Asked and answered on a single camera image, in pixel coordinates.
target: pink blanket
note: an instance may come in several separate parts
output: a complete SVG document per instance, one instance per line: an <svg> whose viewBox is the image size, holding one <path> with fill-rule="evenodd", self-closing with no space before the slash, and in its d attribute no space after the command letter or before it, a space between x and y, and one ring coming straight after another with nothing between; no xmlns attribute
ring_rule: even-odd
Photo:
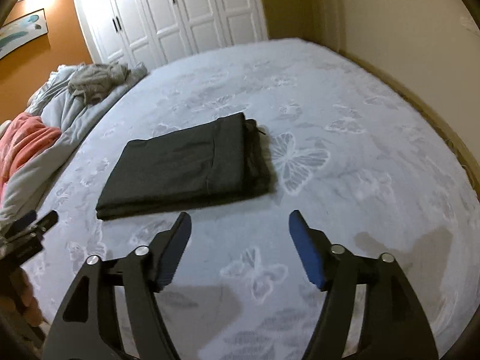
<svg viewBox="0 0 480 360"><path fill-rule="evenodd" d="M28 160L51 147L61 135L57 127L47 127L40 116L18 115L0 139L0 202L10 177Z"/></svg>

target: white cabinet door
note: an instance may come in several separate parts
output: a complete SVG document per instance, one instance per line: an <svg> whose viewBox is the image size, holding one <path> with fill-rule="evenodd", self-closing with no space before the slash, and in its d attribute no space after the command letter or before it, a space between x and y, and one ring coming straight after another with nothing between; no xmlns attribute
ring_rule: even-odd
<svg viewBox="0 0 480 360"><path fill-rule="evenodd" d="M163 63L191 55L177 0L141 0Z"/></svg>
<svg viewBox="0 0 480 360"><path fill-rule="evenodd" d="M256 0L217 0L227 44L263 40Z"/></svg>
<svg viewBox="0 0 480 360"><path fill-rule="evenodd" d="M149 71L163 64L155 47L153 36L146 24L140 0L111 0L115 21L136 65L143 62Z"/></svg>
<svg viewBox="0 0 480 360"><path fill-rule="evenodd" d="M195 52L226 45L215 0L178 0L178 6Z"/></svg>
<svg viewBox="0 0 480 360"><path fill-rule="evenodd" d="M82 0L88 25L104 63L122 61L131 64L110 0Z"/></svg>

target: closet door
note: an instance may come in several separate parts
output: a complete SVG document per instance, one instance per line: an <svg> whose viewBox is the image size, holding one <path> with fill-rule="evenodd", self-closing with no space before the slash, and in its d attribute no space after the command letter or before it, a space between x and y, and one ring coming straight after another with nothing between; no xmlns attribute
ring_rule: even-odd
<svg viewBox="0 0 480 360"><path fill-rule="evenodd" d="M140 0L111 0L115 21L127 46L127 52L136 65L143 62L149 71L163 64L147 27Z"/></svg>
<svg viewBox="0 0 480 360"><path fill-rule="evenodd" d="M215 0L178 0L178 5L195 52L226 45Z"/></svg>
<svg viewBox="0 0 480 360"><path fill-rule="evenodd" d="M163 63L191 54L177 0L141 0Z"/></svg>
<svg viewBox="0 0 480 360"><path fill-rule="evenodd" d="M263 40L256 0L216 0L227 44Z"/></svg>
<svg viewBox="0 0 480 360"><path fill-rule="evenodd" d="M102 61L131 64L110 0L82 0L82 4Z"/></svg>

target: door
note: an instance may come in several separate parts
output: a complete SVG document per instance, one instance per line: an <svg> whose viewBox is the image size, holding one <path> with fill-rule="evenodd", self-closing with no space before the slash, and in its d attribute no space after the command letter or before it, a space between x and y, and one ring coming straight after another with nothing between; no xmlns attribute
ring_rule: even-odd
<svg viewBox="0 0 480 360"><path fill-rule="evenodd" d="M82 4L102 61L131 64L110 0L82 0Z"/></svg>
<svg viewBox="0 0 480 360"><path fill-rule="evenodd" d="M215 0L177 0L192 49L201 53L226 45Z"/></svg>
<svg viewBox="0 0 480 360"><path fill-rule="evenodd" d="M191 55L177 0L141 0L163 63Z"/></svg>
<svg viewBox="0 0 480 360"><path fill-rule="evenodd" d="M119 33L134 64L143 62L149 71L161 66L153 36L140 0L111 0Z"/></svg>
<svg viewBox="0 0 480 360"><path fill-rule="evenodd" d="M255 0L216 1L228 45L263 39Z"/></svg>

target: bed sheet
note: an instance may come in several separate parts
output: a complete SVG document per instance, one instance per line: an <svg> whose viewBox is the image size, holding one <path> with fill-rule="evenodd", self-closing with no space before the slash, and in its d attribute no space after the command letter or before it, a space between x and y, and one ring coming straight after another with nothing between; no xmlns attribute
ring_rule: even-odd
<svg viewBox="0 0 480 360"><path fill-rule="evenodd" d="M189 211L192 235L157 296L183 359L302 357L325 298L288 230L310 227L354 254L392 253L424 307L440 354L479 305L480 205L464 169L410 105L330 50L280 40L161 67L97 124L46 196L58 211L45 251L25 268L52 320L90 254L118 258L168 230L178 212L102 222L95 205L125 144L244 112L267 133L275 191ZM122 292L117 291L118 299ZM361 327L359 287L346 353ZM124 302L119 320L135 354Z"/></svg>

